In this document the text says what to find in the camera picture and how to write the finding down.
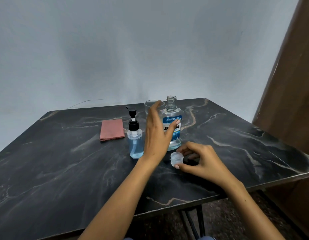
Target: folded napkin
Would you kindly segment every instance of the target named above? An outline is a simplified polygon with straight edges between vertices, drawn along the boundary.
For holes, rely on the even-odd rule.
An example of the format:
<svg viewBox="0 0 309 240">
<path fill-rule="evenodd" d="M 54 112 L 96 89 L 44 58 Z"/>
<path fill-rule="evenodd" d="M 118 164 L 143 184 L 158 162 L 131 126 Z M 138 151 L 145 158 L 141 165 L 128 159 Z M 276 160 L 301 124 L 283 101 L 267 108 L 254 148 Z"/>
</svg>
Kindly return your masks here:
<svg viewBox="0 0 309 240">
<path fill-rule="evenodd" d="M 122 119 L 104 120 L 101 125 L 100 140 L 111 140 L 124 137 Z"/>
</svg>

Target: mouthwash bottle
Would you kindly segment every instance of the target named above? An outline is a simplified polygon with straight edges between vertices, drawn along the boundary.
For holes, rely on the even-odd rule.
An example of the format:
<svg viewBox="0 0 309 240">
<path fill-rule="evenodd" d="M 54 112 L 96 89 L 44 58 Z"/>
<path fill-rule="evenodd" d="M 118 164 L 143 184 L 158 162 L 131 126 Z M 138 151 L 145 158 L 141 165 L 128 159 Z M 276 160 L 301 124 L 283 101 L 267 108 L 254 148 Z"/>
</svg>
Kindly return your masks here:
<svg viewBox="0 0 309 240">
<path fill-rule="evenodd" d="M 126 106 L 129 110 L 131 120 L 129 121 L 129 130 L 127 132 L 129 141 L 130 157 L 133 159 L 139 159 L 143 155 L 144 140 L 142 137 L 142 130 L 139 129 L 139 123 L 135 119 L 136 110 Z"/>
<path fill-rule="evenodd" d="M 182 109 L 176 106 L 176 96 L 167 97 L 166 108 L 160 111 L 159 116 L 162 119 L 164 131 L 167 131 L 169 125 L 173 121 L 177 119 L 182 121 L 184 112 L 182 111 Z M 181 122 L 176 126 L 176 129 L 173 132 L 173 136 L 168 151 L 177 149 L 179 146 L 181 146 L 180 132 L 181 132 Z"/>
</svg>

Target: bottle cap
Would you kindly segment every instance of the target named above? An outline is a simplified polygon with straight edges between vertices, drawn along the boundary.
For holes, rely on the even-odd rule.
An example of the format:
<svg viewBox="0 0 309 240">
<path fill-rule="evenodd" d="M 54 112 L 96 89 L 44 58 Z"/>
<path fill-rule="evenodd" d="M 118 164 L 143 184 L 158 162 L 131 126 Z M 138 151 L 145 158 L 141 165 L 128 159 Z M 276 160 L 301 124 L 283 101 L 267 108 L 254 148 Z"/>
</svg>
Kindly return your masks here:
<svg viewBox="0 0 309 240">
<path fill-rule="evenodd" d="M 129 121 L 129 130 L 136 131 L 139 129 L 139 122 L 135 119 L 136 109 L 130 106 L 126 106 L 126 108 L 129 110 L 129 115 L 131 116 L 131 120 Z"/>
<path fill-rule="evenodd" d="M 171 165 L 174 167 L 176 164 L 183 163 L 183 155 L 180 152 L 173 152 L 170 155 Z"/>
</svg>

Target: table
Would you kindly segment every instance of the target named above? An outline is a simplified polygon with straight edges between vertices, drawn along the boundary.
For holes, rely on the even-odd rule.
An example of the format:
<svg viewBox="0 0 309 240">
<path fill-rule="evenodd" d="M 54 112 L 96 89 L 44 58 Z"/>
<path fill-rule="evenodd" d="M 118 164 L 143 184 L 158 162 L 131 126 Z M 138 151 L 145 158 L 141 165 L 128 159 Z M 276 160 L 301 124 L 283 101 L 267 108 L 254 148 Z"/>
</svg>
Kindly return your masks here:
<svg viewBox="0 0 309 240">
<path fill-rule="evenodd" d="M 309 177 L 309 156 L 208 99 L 179 100 L 181 139 L 210 144 L 253 191 Z M 145 129 L 143 104 L 134 104 Z M 127 137 L 99 141 L 101 121 L 123 119 L 125 105 L 46 113 L 0 152 L 0 239 L 34 240 L 84 229 L 132 170 Z M 136 218 L 226 197 L 216 185 L 169 164 L 153 172 Z"/>
</svg>

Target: bottle neck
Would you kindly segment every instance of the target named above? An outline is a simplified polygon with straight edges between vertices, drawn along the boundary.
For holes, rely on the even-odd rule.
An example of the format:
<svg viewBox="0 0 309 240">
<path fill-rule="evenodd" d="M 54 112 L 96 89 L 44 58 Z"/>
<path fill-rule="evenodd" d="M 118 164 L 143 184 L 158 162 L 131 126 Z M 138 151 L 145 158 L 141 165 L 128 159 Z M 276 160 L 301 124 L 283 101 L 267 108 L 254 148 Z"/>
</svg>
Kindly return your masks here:
<svg viewBox="0 0 309 240">
<path fill-rule="evenodd" d="M 169 111 L 176 110 L 176 96 L 168 96 L 167 97 L 166 109 L 169 110 Z"/>
</svg>

